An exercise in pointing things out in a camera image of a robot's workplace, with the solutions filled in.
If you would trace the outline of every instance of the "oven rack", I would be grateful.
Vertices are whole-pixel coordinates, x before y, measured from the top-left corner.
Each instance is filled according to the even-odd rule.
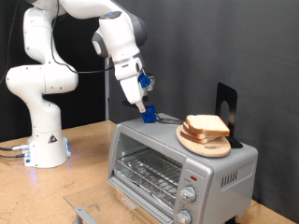
[[[174,209],[182,167],[180,163],[151,148],[120,158],[117,162],[126,168],[119,171],[121,175]]]

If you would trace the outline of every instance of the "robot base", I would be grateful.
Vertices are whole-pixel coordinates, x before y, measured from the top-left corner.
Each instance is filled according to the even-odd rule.
[[[25,166],[51,168],[66,162],[70,156],[67,138],[62,131],[53,133],[33,133],[28,139],[30,156],[24,158]]]

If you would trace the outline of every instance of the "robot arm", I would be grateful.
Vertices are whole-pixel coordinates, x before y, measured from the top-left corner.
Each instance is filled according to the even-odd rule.
[[[110,0],[26,0],[35,7],[49,10],[60,3],[72,17],[88,19],[100,17],[99,29],[94,33],[93,45],[98,55],[110,58],[115,64],[115,76],[130,104],[146,112],[142,98],[147,94],[151,79],[145,76],[138,47],[147,39],[145,23]]]
[[[142,98],[147,91],[138,81],[144,74],[144,65],[130,22],[124,12],[114,11],[102,16],[99,23],[100,27],[93,36],[97,54],[112,57],[116,79],[120,81],[127,100],[136,104],[141,113],[146,112]]]

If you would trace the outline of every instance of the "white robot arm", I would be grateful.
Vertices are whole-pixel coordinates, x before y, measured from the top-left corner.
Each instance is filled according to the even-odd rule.
[[[98,55],[110,58],[115,64],[115,76],[120,81],[130,104],[136,104],[141,113],[146,112],[142,98],[146,87],[152,85],[146,76],[146,84],[140,84],[144,74],[139,46],[147,39],[145,23],[110,0],[26,0],[35,7],[49,10],[57,6],[77,19],[100,17],[99,29],[93,36],[93,45]]]
[[[9,90],[26,103],[31,116],[32,136],[27,145],[13,148],[23,150],[26,166],[50,168],[63,164],[70,155],[62,136],[60,108],[43,98],[44,94],[73,91],[78,85],[76,70],[64,62],[51,41],[51,24],[57,13],[67,12],[78,19],[100,17],[100,28],[93,36],[96,52],[112,57],[116,78],[144,121],[156,119],[154,107],[145,108],[142,102],[150,85],[138,48],[147,38],[142,20],[110,0],[26,1],[35,7],[24,15],[25,51],[40,64],[11,68],[6,79]]]

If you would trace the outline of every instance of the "oven knob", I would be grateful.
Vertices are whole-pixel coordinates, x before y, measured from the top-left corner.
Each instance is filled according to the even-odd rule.
[[[191,218],[190,213],[187,210],[181,210],[177,214],[177,221],[178,221],[178,223],[181,223],[181,224],[191,224],[192,218]]]
[[[188,203],[194,202],[196,198],[195,190],[192,187],[186,187],[185,189],[179,192],[180,196],[182,196]]]

